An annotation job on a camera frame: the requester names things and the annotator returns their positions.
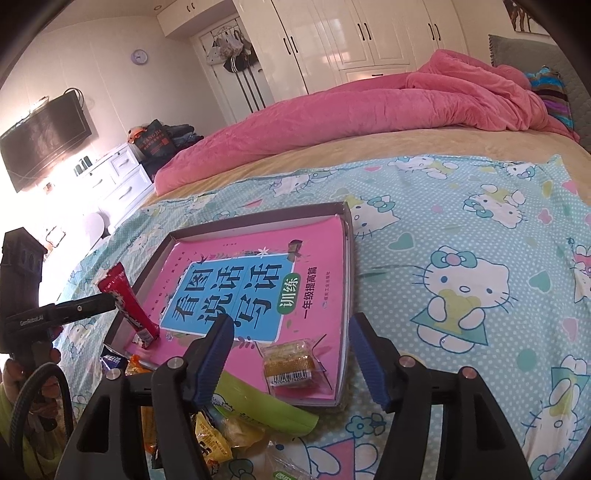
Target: gray headboard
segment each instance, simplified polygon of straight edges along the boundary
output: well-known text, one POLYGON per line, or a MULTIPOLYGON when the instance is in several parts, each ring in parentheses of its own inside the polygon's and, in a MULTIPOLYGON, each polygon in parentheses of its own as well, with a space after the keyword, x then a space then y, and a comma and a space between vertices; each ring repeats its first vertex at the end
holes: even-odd
POLYGON ((535 73, 544 65, 560 72, 569 96, 574 130, 581 146, 591 152, 591 96, 577 72, 556 46, 533 40, 489 35, 493 66, 511 65, 522 72, 535 73))

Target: pink comforter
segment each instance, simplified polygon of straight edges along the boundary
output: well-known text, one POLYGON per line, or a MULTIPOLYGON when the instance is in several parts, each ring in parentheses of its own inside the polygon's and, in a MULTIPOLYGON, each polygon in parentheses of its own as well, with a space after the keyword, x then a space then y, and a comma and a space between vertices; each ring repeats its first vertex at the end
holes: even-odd
POLYGON ((437 50, 416 72, 360 80, 285 100, 221 129, 179 152, 158 171, 156 193, 295 148, 446 125, 490 131, 533 129, 579 140, 548 115, 519 70, 437 50))

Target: barcode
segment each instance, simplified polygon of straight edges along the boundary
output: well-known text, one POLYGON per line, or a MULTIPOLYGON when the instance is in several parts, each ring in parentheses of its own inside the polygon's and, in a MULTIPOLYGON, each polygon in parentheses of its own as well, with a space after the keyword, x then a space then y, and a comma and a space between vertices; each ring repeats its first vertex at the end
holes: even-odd
POLYGON ((284 374, 273 375, 268 377, 269 385, 272 387, 280 387, 292 383, 299 383, 312 379, 312 372, 310 370, 298 370, 296 372, 287 372, 284 374))

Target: wardrobe door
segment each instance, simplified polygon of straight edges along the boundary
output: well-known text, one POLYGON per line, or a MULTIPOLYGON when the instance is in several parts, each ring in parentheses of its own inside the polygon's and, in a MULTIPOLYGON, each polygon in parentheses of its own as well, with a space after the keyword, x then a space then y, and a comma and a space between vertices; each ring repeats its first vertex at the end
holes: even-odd
POLYGON ((339 69, 374 65, 369 38, 352 0, 314 0, 339 69))
POLYGON ((375 65, 414 64, 404 20, 407 0, 353 0, 375 65))
POLYGON ((452 0, 423 0, 431 18, 439 48, 467 53, 464 32, 452 0))
POLYGON ((326 45, 331 52, 328 36, 311 0, 272 1, 287 33, 291 51, 300 66, 308 93, 339 85, 338 69, 325 49, 326 45))
POLYGON ((436 30, 423 0, 404 0, 402 6, 416 68, 419 69, 438 48, 436 30))
POLYGON ((306 95, 288 35, 271 0, 234 0, 276 102, 306 95))

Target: drawer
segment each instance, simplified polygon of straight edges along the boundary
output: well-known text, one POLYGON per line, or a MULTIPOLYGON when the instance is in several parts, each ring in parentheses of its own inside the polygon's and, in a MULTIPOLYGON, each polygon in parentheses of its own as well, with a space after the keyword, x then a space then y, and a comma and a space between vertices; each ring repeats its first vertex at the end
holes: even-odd
POLYGON ((408 66, 388 67, 386 69, 344 70, 341 72, 344 82, 355 82, 375 77, 383 77, 394 73, 405 73, 408 66))
POLYGON ((109 217, 109 223, 114 224, 123 217, 127 207, 150 185, 152 182, 145 170, 140 166, 136 167, 136 170, 99 205, 101 211, 109 217))
POLYGON ((126 177, 139 165, 135 155, 129 147, 119 150, 116 154, 111 156, 107 162, 112 165, 115 174, 120 179, 126 177))
POLYGON ((78 186, 81 194, 90 195, 95 199, 101 199, 115 188, 111 166, 102 163, 84 176, 78 177, 78 186))

